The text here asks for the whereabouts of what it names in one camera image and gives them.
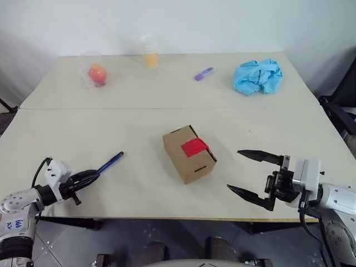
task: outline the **white table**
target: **white table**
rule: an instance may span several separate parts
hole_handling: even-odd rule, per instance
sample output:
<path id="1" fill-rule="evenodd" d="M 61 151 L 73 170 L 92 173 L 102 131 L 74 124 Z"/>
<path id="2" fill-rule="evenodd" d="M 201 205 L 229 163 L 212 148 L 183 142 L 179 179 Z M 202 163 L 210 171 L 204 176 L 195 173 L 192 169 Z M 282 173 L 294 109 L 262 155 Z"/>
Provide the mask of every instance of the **white table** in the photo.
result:
<path id="1" fill-rule="evenodd" d="M 184 185 L 161 136 L 192 124 L 217 157 L 211 174 Z M 46 156 L 73 172 L 97 168 L 117 152 L 125 156 L 90 187 L 80 206 L 68 200 L 44 215 L 69 217 L 163 217 L 228 220 L 298 220 L 277 201 L 274 212 L 250 204 L 226 184 L 266 196 L 266 178 L 278 166 L 236 153 L 259 149 L 322 160 L 323 182 L 356 186 L 356 164 L 317 105 L 115 110 L 19 110 L 0 138 L 0 195 L 27 189 Z M 45 184 L 42 175 L 38 182 Z"/>
<path id="2" fill-rule="evenodd" d="M 284 74 L 278 93 L 246 97 L 233 89 L 237 66 L 249 60 L 273 58 Z M 61 57 L 35 91 L 25 100 L 25 109 L 68 108 L 211 108 L 256 106 L 316 106 L 283 52 L 161 55 L 160 65 L 148 69 L 142 56 L 106 56 L 107 85 L 85 90 L 81 86 L 77 57 Z M 217 71 L 195 81 L 208 67 Z"/>

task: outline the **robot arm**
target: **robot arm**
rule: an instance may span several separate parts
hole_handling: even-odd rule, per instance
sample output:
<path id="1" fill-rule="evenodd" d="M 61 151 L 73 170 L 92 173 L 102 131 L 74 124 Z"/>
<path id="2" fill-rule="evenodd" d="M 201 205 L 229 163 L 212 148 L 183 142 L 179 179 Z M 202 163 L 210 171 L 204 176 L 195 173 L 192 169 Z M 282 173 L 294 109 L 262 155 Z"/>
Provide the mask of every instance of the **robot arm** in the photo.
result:
<path id="1" fill-rule="evenodd" d="M 264 151 L 241 150 L 238 153 L 256 160 L 280 166 L 268 176 L 262 199 L 254 192 L 228 187 L 248 202 L 273 211 L 275 199 L 298 207 L 303 228 L 318 240 L 307 228 L 304 215 L 319 219 L 325 246 L 334 266 L 356 266 L 356 190 L 319 183 L 320 161 L 299 160 L 295 171 L 288 170 L 289 156 L 277 156 Z"/>
<path id="2" fill-rule="evenodd" d="M 96 181 L 100 173 L 116 162 L 120 152 L 98 170 L 87 170 L 70 176 L 71 170 L 61 161 L 49 159 L 44 175 L 48 185 L 8 195 L 0 202 L 0 267 L 31 267 L 32 246 L 36 232 L 35 216 L 46 206 L 73 198 L 81 202 L 76 191 Z"/>

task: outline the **floor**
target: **floor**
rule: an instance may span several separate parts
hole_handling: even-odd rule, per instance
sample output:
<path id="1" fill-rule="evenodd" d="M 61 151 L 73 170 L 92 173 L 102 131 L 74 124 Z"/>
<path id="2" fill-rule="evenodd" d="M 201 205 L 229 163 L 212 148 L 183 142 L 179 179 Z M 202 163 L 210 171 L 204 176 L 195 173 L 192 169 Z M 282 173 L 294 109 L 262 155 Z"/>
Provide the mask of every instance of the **floor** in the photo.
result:
<path id="1" fill-rule="evenodd" d="M 320 235 L 318 226 L 310 226 Z M 104 220 L 99 231 L 40 221 L 33 248 L 36 267 L 89 267 L 97 254 L 114 254 L 111 266 L 130 266 L 142 248 L 159 240 L 170 259 L 201 258 L 208 236 L 230 242 L 239 258 L 271 259 L 274 267 L 323 267 L 317 243 L 301 227 L 250 235 L 244 225 L 197 220 Z"/>

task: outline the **cable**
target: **cable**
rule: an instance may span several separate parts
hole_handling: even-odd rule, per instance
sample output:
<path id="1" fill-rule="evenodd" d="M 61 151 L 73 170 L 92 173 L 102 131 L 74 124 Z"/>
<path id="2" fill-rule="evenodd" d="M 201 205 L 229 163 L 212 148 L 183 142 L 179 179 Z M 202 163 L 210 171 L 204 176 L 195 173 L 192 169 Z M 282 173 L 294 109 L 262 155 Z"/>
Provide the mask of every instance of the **cable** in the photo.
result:
<path id="1" fill-rule="evenodd" d="M 312 237 L 314 238 L 318 243 L 319 243 L 319 250 L 320 250 L 320 254 L 322 256 L 322 259 L 323 259 L 323 262 L 325 264 L 326 267 L 328 267 L 328 263 L 327 263 L 327 260 L 325 258 L 325 255 L 324 255 L 324 249 L 323 249 L 323 243 L 320 241 L 320 239 L 314 235 L 309 229 L 308 229 L 308 226 L 306 225 L 306 222 L 305 222 L 305 214 L 304 213 L 299 213 L 299 220 L 300 220 L 300 223 L 303 227 L 303 229 Z"/>
<path id="2" fill-rule="evenodd" d="M 34 177 L 33 177 L 33 179 L 32 179 L 31 188 L 34 188 L 34 184 L 36 183 L 37 176 L 38 176 L 39 172 L 41 171 L 42 167 L 44 166 L 44 164 L 45 164 L 45 163 L 50 164 L 51 160 L 52 160 L 52 159 L 51 159 L 50 157 L 47 157 L 47 158 L 45 158 L 45 159 L 41 162 L 41 164 L 40 164 L 39 167 L 37 168 L 37 171 L 36 171 L 36 173 L 34 174 Z M 39 221 L 41 215 L 42 215 L 42 212 L 40 212 L 40 213 L 38 214 L 38 216 L 37 216 L 37 218 L 36 218 L 36 223 L 38 223 L 38 221 Z"/>

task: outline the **blue pen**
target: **blue pen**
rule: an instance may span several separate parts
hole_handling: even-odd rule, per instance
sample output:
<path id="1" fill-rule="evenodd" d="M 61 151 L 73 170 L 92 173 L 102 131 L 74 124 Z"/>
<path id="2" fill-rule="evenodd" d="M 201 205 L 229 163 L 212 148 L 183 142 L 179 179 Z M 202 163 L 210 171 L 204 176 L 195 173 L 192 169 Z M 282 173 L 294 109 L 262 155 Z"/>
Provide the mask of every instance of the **blue pen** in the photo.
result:
<path id="1" fill-rule="evenodd" d="M 107 168 L 109 168 L 112 164 L 114 164 L 117 160 L 119 160 L 123 156 L 123 152 L 119 152 L 117 155 L 112 157 L 107 163 L 102 165 L 97 172 L 101 174 L 103 171 L 105 171 Z"/>

